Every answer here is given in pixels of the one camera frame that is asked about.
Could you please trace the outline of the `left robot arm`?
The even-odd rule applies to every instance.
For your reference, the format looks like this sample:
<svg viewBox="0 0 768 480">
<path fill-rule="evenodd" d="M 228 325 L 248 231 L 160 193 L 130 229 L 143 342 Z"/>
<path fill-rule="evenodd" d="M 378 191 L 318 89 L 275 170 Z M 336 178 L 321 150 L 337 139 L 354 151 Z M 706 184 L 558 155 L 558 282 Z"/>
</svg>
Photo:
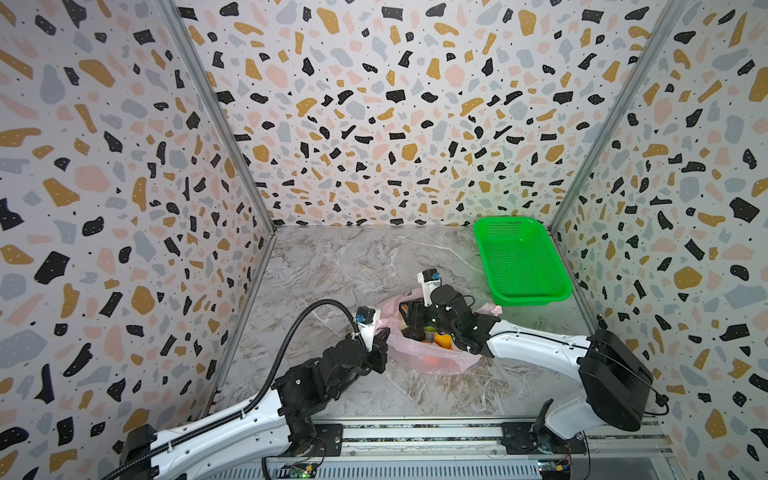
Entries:
<svg viewBox="0 0 768 480">
<path fill-rule="evenodd" d="M 108 479 L 206 479 L 249 460 L 302 454 L 317 438 L 312 416 L 358 378 L 382 373 L 390 330 L 345 338 L 319 358 L 288 369 L 256 395 L 202 420 L 128 435 L 120 466 Z"/>
</svg>

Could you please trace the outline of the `pink plastic bag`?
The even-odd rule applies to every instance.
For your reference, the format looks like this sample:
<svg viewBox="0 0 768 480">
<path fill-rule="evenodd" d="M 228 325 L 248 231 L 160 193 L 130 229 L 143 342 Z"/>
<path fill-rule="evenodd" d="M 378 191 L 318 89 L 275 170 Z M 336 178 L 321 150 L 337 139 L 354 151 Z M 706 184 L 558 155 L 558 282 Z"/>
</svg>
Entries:
<svg viewBox="0 0 768 480">
<path fill-rule="evenodd" d="M 458 350 L 454 344 L 452 350 L 440 348 L 433 343 L 433 335 L 436 332 L 426 332 L 425 340 L 406 338 L 403 335 L 406 324 L 398 311 L 398 304 L 415 299 L 423 299 L 422 294 L 399 295 L 377 305 L 377 308 L 381 311 L 379 326 L 391 330 L 387 340 L 388 355 L 395 361 L 420 373 L 458 375 L 474 366 L 482 356 L 489 357 L 491 355 L 491 353 L 470 354 L 466 351 Z M 498 317 L 502 313 L 502 308 L 493 303 L 486 303 L 477 311 L 474 311 L 468 303 L 467 305 L 473 312 L 491 314 Z"/>
</svg>

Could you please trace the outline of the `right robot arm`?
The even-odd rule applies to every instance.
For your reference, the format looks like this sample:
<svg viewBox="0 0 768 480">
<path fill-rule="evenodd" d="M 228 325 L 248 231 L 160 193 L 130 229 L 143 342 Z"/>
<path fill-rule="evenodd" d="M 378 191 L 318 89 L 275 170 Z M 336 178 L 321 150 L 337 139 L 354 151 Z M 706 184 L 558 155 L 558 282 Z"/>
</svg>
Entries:
<svg viewBox="0 0 768 480">
<path fill-rule="evenodd" d="M 432 328 L 460 352 L 530 363 L 579 382 L 573 393 L 544 402 L 523 436 L 526 450 L 552 449 L 601 426 L 636 432 L 653 414 L 649 401 L 658 415 L 669 411 L 650 370 L 609 330 L 565 335 L 522 327 L 473 310 L 450 285 L 426 286 L 420 297 L 398 301 L 396 311 L 411 340 L 424 339 Z"/>
</svg>

